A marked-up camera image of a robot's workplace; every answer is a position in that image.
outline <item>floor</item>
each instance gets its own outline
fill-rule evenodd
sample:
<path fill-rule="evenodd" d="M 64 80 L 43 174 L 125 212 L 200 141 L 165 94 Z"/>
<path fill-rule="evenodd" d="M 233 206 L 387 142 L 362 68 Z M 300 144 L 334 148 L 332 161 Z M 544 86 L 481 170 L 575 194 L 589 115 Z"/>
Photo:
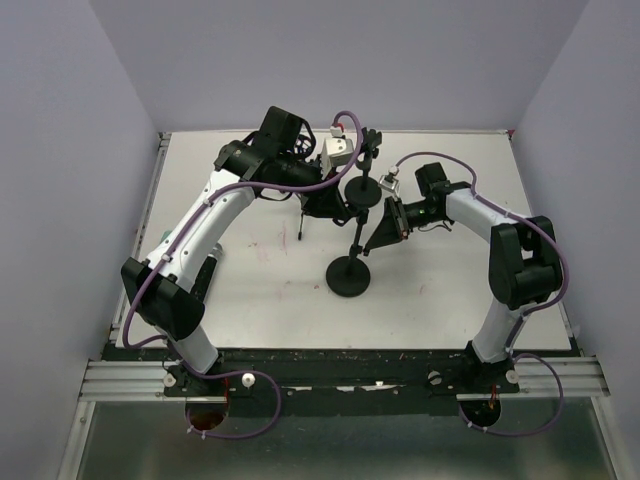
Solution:
<path fill-rule="evenodd" d="M 554 408 L 553 400 L 503 402 L 496 426 L 538 426 Z M 591 402 L 583 399 L 570 399 L 549 432 L 519 439 L 471 431 L 458 417 L 420 415 L 282 418 L 252 440 L 203 441 L 186 434 L 183 413 L 177 404 L 99 405 L 79 478 L 613 478 Z M 231 432 L 255 428 L 258 420 L 226 422 Z"/>

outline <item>light purple wall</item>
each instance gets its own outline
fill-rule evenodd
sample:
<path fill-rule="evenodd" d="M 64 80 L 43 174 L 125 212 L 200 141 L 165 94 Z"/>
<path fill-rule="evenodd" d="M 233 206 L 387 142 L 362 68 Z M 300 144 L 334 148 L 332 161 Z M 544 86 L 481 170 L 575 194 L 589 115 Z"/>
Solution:
<path fill-rule="evenodd" d="M 0 2 L 0 477 L 55 478 L 158 138 L 86 0 Z"/>
<path fill-rule="evenodd" d="M 640 472 L 640 2 L 590 1 L 515 153 L 536 213 L 565 246 L 569 318 L 602 362 Z"/>
<path fill-rule="evenodd" d="M 90 0 L 162 130 L 514 128 L 586 0 Z"/>

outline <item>screw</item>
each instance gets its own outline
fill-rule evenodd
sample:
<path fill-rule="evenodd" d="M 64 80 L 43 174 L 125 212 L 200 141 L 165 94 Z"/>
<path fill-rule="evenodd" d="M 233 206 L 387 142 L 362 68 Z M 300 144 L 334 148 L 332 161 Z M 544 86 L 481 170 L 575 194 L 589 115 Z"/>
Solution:
<path fill-rule="evenodd" d="M 253 376 L 252 373 L 245 373 L 242 376 L 242 384 L 246 387 L 246 388 L 251 388 L 253 387 L 253 384 L 256 383 L 256 377 Z"/>
<path fill-rule="evenodd" d="M 165 387 L 173 387 L 176 384 L 176 377 L 174 377 L 170 373 L 167 373 L 162 379 L 162 383 L 164 384 Z"/>
<path fill-rule="evenodd" d="M 507 370 L 505 377 L 507 379 L 507 382 L 509 382 L 512 385 L 515 385 L 520 380 L 520 376 L 518 375 L 518 372 L 516 372 L 515 370 Z"/>
<path fill-rule="evenodd" d="M 427 379 L 429 380 L 429 383 L 431 385 L 440 385 L 442 383 L 440 372 L 436 372 L 435 370 L 429 372 L 429 375 L 427 375 Z"/>

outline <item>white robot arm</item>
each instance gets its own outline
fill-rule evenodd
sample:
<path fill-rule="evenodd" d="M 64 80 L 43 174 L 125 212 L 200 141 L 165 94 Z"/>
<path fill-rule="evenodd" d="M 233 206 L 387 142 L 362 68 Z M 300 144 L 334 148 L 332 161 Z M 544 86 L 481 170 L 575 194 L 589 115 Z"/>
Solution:
<path fill-rule="evenodd" d="M 403 204 L 399 199 L 396 174 L 397 168 L 380 179 L 381 188 L 392 196 L 385 200 L 382 221 L 365 245 L 365 255 L 374 248 L 408 239 L 414 228 L 443 221 L 459 222 L 486 240 L 490 245 L 488 278 L 494 298 L 482 328 L 467 348 L 481 364 L 505 361 L 527 312 L 562 285 L 557 252 L 526 225 L 481 202 L 468 183 L 452 184 L 440 163 L 424 165 L 416 171 L 424 200 L 415 203 Z M 554 238 L 548 218 L 528 221 Z M 531 257 L 523 258 L 522 250 L 531 251 Z"/>
<path fill-rule="evenodd" d="M 269 109 L 258 131 L 222 148 L 216 171 L 168 238 L 142 262 L 129 258 L 121 269 L 131 302 L 124 326 L 125 346 L 131 346 L 128 329 L 137 311 L 192 368 L 198 372 L 210 369 L 218 351 L 200 326 L 204 304 L 191 293 L 207 256 L 233 220 L 263 188 L 278 187 L 298 192 L 306 215 L 343 222 L 352 216 L 340 196 L 338 181 L 355 164 L 362 134 L 357 118 L 350 112 L 338 116 L 343 113 L 356 124 L 357 144 L 341 128 L 332 126 L 315 161 L 306 161 L 315 148 L 309 124 L 277 107 Z M 308 137 L 300 134 L 303 126 Z M 346 167 L 337 173 L 341 166 Z M 237 176 L 239 182 L 216 190 L 213 176 L 221 169 Z"/>

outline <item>white tabletop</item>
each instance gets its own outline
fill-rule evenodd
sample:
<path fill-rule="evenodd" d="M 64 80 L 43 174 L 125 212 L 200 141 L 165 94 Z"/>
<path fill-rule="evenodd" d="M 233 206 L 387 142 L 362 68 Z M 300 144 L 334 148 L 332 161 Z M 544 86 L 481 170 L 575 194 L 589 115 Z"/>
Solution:
<path fill-rule="evenodd" d="M 209 176 L 220 148 L 247 132 L 174 133 L 164 162 L 142 243 L 144 258 L 191 205 Z M 321 144 L 326 133 L 317 132 Z M 478 190 L 529 214 L 511 146 L 501 134 L 383 133 L 378 178 L 401 156 L 435 150 L 470 163 Z M 414 171 L 436 158 L 407 161 L 400 172 L 405 203 L 419 200 Z M 461 167 L 442 160 L 451 181 L 469 180 Z M 359 175 L 353 169 L 349 177 Z M 220 173 L 221 184 L 229 174 Z M 363 243 L 382 217 L 374 207 Z M 550 216 L 553 212 L 539 212 Z M 299 201 L 255 201 L 221 239 L 225 257 L 206 303 L 202 325 L 218 347 L 245 348 L 464 348 L 477 333 L 491 303 L 487 281 L 489 247 L 464 226 L 414 232 L 408 241 L 373 250 L 364 261 L 369 289 L 357 298 L 333 294 L 325 282 L 327 265 L 346 255 L 355 220 L 340 228 L 330 220 L 305 217 L 297 240 Z M 136 315 L 131 341 L 155 334 Z M 521 349 L 568 349 L 559 307 L 534 314 L 516 343 Z"/>

